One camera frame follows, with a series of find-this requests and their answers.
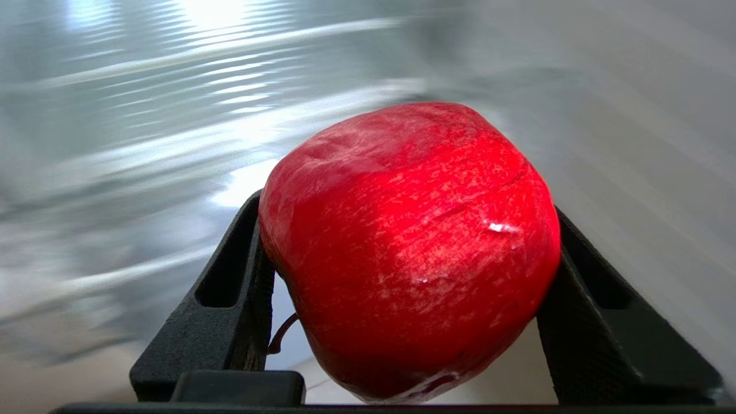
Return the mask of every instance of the apple stem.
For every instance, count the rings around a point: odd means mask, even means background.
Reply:
[[[294,313],[283,321],[278,331],[276,331],[276,335],[271,339],[271,345],[269,345],[266,355],[273,355],[281,352],[281,340],[283,339],[283,336],[286,335],[286,331],[288,331],[289,328],[291,328],[291,325],[294,325],[294,322],[297,320],[299,320],[299,317]]]

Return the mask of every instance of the apple skin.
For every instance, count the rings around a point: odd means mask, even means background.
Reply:
[[[560,258],[543,179],[453,103],[317,133],[274,168],[259,223],[317,361],[372,404],[427,401],[482,372],[534,317]]]

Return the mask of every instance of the black holder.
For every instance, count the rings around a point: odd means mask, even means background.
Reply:
[[[263,371],[275,271],[261,246],[259,197],[238,212],[202,275],[130,370],[140,402],[70,404],[54,413],[736,413],[714,407],[722,391],[718,372],[561,211],[562,262],[537,314],[559,406],[303,405],[301,375]]]

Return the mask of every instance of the red apple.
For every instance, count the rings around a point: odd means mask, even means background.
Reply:
[[[335,124],[273,170],[263,246],[315,357],[369,403],[426,401],[518,337],[560,257],[545,182],[463,105]]]

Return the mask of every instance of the shiny floor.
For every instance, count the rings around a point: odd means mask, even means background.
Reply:
[[[0,400],[129,398],[128,367],[277,160],[340,119],[423,99],[470,105],[514,141],[736,385],[734,13],[727,0],[6,1]],[[290,312],[279,284],[275,325]],[[478,384],[539,362],[524,343]],[[303,334],[286,348],[269,368],[310,369]],[[548,401],[538,368],[499,395]],[[308,399],[349,398],[324,387]]]

